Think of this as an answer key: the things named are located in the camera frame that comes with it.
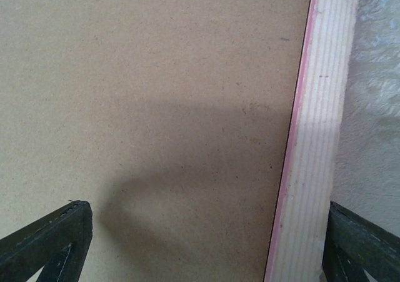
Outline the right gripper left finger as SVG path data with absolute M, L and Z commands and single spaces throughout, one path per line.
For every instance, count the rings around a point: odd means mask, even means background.
M 72 201 L 1 239 L 1 281 L 78 281 L 93 237 L 87 201 Z

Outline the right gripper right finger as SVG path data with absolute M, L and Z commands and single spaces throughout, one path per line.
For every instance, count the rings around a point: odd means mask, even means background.
M 328 281 L 399 281 L 399 237 L 332 201 L 322 268 Z

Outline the pink picture frame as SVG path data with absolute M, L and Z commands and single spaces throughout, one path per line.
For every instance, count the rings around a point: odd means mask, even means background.
M 310 0 L 265 281 L 318 281 L 358 0 Z

